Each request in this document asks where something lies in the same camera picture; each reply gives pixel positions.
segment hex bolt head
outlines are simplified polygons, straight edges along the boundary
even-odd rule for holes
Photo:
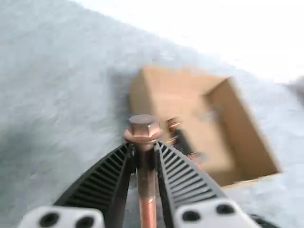
[[[129,119],[129,124],[129,129],[124,132],[127,141],[155,141],[162,135],[159,122],[153,115],[134,115]]]

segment bolt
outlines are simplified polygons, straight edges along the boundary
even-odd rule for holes
[[[154,144],[162,136],[153,115],[134,115],[124,131],[126,141],[135,145],[137,189],[142,228],[156,228]]]

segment white wall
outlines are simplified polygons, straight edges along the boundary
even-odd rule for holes
[[[74,0],[276,82],[304,75],[304,1]]]

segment open cardboard box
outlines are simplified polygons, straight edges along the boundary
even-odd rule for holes
[[[133,114],[153,114],[170,138],[166,120],[178,117],[201,167],[220,185],[278,173],[229,77],[145,66],[130,85]]]

